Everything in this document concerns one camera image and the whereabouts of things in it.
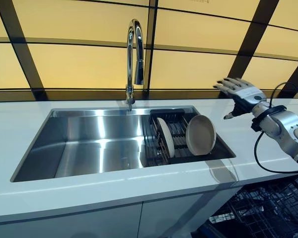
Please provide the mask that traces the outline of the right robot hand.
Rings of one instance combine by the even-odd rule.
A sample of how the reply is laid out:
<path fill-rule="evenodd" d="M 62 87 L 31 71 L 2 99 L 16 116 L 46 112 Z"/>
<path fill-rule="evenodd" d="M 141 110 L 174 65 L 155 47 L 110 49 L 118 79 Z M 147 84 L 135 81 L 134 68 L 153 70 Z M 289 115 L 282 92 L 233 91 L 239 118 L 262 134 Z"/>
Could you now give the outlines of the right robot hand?
<path fill-rule="evenodd" d="M 223 119 L 250 113 L 257 104 L 267 102 L 265 94 L 260 89 L 241 78 L 226 77 L 217 81 L 213 87 L 234 101 L 233 111 L 225 115 Z"/>

